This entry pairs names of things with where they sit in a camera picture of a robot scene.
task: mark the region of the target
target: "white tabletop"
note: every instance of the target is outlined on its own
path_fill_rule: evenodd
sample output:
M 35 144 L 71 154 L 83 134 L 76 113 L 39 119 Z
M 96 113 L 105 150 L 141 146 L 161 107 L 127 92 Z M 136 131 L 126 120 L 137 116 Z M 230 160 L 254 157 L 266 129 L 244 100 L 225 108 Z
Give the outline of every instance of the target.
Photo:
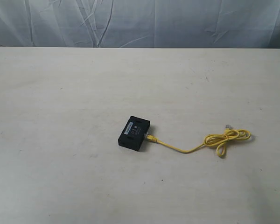
M 280 49 L 0 48 L 0 224 L 86 223 L 280 223 Z

